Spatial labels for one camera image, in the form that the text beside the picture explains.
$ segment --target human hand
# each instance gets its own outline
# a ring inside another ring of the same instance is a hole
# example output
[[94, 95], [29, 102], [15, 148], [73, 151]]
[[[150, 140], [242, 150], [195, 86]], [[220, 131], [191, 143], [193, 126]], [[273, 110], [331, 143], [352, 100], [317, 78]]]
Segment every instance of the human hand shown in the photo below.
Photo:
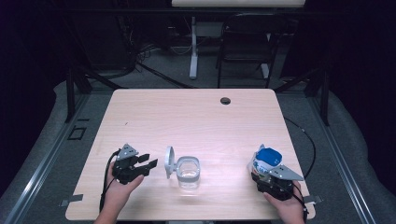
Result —
[[[301, 188], [300, 183], [293, 180], [293, 184], [295, 185], [293, 188], [293, 193], [302, 200], [303, 196], [299, 191]], [[291, 197], [286, 201], [280, 201], [271, 196], [269, 193], [264, 192], [264, 198], [276, 208], [277, 213], [285, 224], [304, 223], [303, 206], [294, 197]]]
[[107, 186], [110, 186], [106, 192], [103, 209], [95, 223], [115, 223], [121, 209], [125, 206], [126, 202], [128, 202], [129, 195], [143, 182], [144, 179], [144, 177], [140, 175], [132, 182], [123, 185], [114, 179], [114, 175], [112, 174], [113, 167], [114, 162], [111, 162], [107, 173], [106, 184]]

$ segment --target blue object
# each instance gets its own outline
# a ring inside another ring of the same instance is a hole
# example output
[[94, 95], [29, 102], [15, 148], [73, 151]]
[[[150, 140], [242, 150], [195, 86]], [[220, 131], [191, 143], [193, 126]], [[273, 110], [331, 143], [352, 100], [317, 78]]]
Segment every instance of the blue object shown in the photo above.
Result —
[[264, 161], [271, 166], [278, 166], [282, 161], [282, 155], [270, 147], [262, 147], [256, 154], [256, 159]]

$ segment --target dark curtain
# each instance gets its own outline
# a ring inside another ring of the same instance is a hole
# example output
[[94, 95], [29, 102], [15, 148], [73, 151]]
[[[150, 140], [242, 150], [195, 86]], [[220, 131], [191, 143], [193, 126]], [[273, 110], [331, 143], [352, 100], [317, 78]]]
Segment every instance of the dark curtain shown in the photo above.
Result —
[[378, 179], [396, 194], [394, 9], [390, 1], [307, 0], [306, 11], [347, 16], [302, 20], [281, 76], [297, 77], [330, 62], [330, 90], [361, 129]]
[[68, 64], [35, 1], [2, 1], [0, 10], [3, 194], [47, 122]]

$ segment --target metal rail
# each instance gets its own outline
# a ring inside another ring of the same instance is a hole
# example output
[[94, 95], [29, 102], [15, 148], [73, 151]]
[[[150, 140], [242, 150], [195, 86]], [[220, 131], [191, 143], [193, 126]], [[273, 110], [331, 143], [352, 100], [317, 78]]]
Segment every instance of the metal rail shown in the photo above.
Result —
[[6, 223], [22, 223], [24, 216], [29, 210], [31, 204], [35, 200], [35, 196], [40, 191], [41, 186], [44, 184], [46, 177], [50, 173], [50, 169], [55, 163], [61, 152], [61, 146], [64, 139], [72, 131], [75, 122], [77, 121], [78, 114], [81, 112], [84, 105], [87, 103], [89, 95], [82, 94], [76, 106], [76, 115], [69, 123], [65, 123], [60, 133], [55, 139], [51, 150], [47, 153], [44, 159], [40, 162], [35, 173], [26, 185], [21, 197], [18, 199], [13, 209], [9, 213]]
[[361, 194], [361, 190], [356, 183], [353, 174], [350, 172], [349, 167], [347, 166], [347, 162], [344, 159], [341, 148], [338, 146], [334, 135], [332, 134], [331, 127], [326, 126], [320, 117], [320, 114], [318, 112], [318, 102], [315, 100], [315, 98], [310, 97], [308, 98], [308, 103], [311, 105], [311, 108], [314, 111], [315, 119], [318, 121], [319, 126], [321, 127], [322, 131], [324, 132], [329, 141], [332, 158], [334, 159], [334, 163], [338, 169], [338, 172], [340, 173], [340, 176], [344, 181], [350, 199], [355, 205], [356, 211], [361, 218], [361, 223], [375, 224], [375, 219], [366, 201], [364, 200], [363, 195]]

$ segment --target table top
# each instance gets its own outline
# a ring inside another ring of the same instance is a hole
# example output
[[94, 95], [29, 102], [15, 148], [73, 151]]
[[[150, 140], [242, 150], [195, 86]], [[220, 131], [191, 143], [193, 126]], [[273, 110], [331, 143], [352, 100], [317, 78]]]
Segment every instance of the table top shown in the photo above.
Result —
[[173, 7], [303, 7], [305, 0], [172, 0]]
[[[230, 99], [228, 105], [220, 99]], [[261, 144], [279, 151], [291, 170], [302, 171], [283, 116], [271, 90], [193, 89], [115, 91], [93, 142], [66, 217], [93, 220], [107, 160], [128, 143], [139, 155], [158, 159], [143, 183], [132, 192], [119, 220], [253, 220], [278, 218], [275, 208], [257, 191], [247, 165]], [[200, 186], [186, 192], [177, 176], [166, 178], [165, 153], [176, 160], [193, 156], [201, 165]], [[301, 182], [303, 195], [309, 195]], [[315, 215], [313, 205], [307, 205]]]

